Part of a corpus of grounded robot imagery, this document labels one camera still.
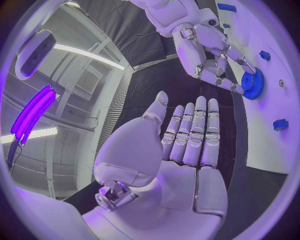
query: air vent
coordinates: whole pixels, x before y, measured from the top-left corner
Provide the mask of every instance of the air vent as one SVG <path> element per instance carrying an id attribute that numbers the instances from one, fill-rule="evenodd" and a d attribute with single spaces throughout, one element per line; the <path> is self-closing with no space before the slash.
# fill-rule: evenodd
<path id="1" fill-rule="evenodd" d="M 84 70 L 84 72 L 78 79 L 76 86 L 90 94 L 93 94 L 98 82 L 99 82 L 98 77 L 96 77 L 89 71 Z"/>

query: purple light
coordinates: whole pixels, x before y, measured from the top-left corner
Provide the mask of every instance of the purple light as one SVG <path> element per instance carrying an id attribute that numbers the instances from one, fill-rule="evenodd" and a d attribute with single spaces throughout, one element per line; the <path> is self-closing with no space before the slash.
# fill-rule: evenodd
<path id="1" fill-rule="evenodd" d="M 51 84 L 44 87 L 23 109 L 23 111 L 20 113 L 18 118 L 16 119 L 14 125 L 11 128 L 11 133 L 15 134 L 20 123 L 23 121 L 26 114 L 29 112 L 29 110 L 41 99 L 42 96 L 44 96 L 49 90 L 51 89 Z"/>
<path id="2" fill-rule="evenodd" d="M 30 125 L 28 126 L 28 128 L 26 129 L 24 136 L 21 140 L 21 144 L 25 144 L 27 142 L 27 139 L 30 135 L 30 133 L 32 132 L 32 130 L 34 129 L 35 125 L 37 124 L 37 122 L 40 120 L 40 118 L 43 116 L 43 114 L 48 110 L 48 108 L 55 102 L 55 96 L 53 96 L 46 104 L 45 106 L 41 109 L 41 111 L 39 111 L 37 113 L 37 115 L 35 115 L 34 119 L 31 121 Z"/>
<path id="3" fill-rule="evenodd" d="M 44 106 L 53 98 L 55 97 L 55 91 L 53 89 L 49 90 L 46 94 L 44 94 L 38 102 L 35 103 L 31 107 L 31 109 L 27 112 L 25 117 L 20 122 L 16 132 L 15 137 L 18 140 L 21 140 L 24 132 L 29 127 L 31 122 L 34 120 L 34 118 L 38 115 L 38 113 L 44 108 Z"/>

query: blue plastic part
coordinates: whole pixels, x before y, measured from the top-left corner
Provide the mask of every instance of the blue plastic part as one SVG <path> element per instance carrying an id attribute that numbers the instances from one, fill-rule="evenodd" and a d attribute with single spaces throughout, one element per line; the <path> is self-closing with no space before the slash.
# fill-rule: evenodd
<path id="1" fill-rule="evenodd" d="M 273 127 L 276 132 L 286 129 L 289 126 L 289 122 L 285 119 L 279 119 L 273 122 Z"/>
<path id="2" fill-rule="evenodd" d="M 233 5 L 228 5 L 228 4 L 223 4 L 223 3 L 218 3 L 217 7 L 220 10 L 226 10 L 226 11 L 231 11 L 231 12 L 237 12 L 237 8 Z"/>
<path id="3" fill-rule="evenodd" d="M 259 55 L 261 56 L 262 59 L 265 59 L 267 61 L 270 61 L 270 59 L 271 59 L 270 53 L 268 53 L 266 51 L 260 51 Z"/>
<path id="4" fill-rule="evenodd" d="M 241 87 L 244 89 L 243 96 L 250 100 L 257 99 L 262 95 L 265 88 L 265 77 L 263 72 L 257 67 L 254 75 L 245 72 L 241 78 Z"/>

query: fluorescent light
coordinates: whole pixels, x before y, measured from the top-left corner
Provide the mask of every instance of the fluorescent light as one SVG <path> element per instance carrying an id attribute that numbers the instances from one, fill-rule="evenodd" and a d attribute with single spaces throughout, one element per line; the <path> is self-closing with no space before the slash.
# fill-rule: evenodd
<path id="1" fill-rule="evenodd" d="M 80 6 L 77 3 L 72 2 L 72 1 L 69 1 L 66 4 L 68 4 L 68 5 L 72 6 L 72 7 L 80 8 Z"/>
<path id="2" fill-rule="evenodd" d="M 57 127 L 34 130 L 34 131 L 31 132 L 28 139 L 35 139 L 35 138 L 46 137 L 46 136 L 56 135 L 56 134 L 58 134 L 58 128 Z M 14 139 L 13 134 L 0 136 L 0 142 L 2 144 L 11 143 L 13 141 L 13 139 Z"/>
<path id="3" fill-rule="evenodd" d="M 54 49 L 69 51 L 69 52 L 72 52 L 72 53 L 75 53 L 75 54 L 80 54 L 80 55 L 83 55 L 83 56 L 86 56 L 86 57 L 98 60 L 98 61 L 100 61 L 102 63 L 111 65 L 111 66 L 116 67 L 118 69 L 121 69 L 121 70 L 125 69 L 123 66 L 121 66 L 121 65 L 119 65 L 119 64 L 117 64 L 117 63 L 115 63 L 113 61 L 110 61 L 110 60 L 108 60 L 108 59 L 106 59 L 106 58 L 104 58 L 102 56 L 96 55 L 96 54 L 91 53 L 89 51 L 81 50 L 81 49 L 76 48 L 76 47 L 66 46 L 66 45 L 62 45 L 62 44 L 55 44 Z"/>

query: blue gear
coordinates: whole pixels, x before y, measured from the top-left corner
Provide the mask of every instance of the blue gear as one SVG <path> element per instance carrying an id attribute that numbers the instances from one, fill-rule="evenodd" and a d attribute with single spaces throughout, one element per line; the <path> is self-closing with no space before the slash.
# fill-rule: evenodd
<path id="1" fill-rule="evenodd" d="M 246 99 L 255 100 L 262 95 L 265 88 L 265 77 L 257 67 L 254 75 L 245 72 L 241 78 L 241 87 L 245 90 L 243 96 Z"/>

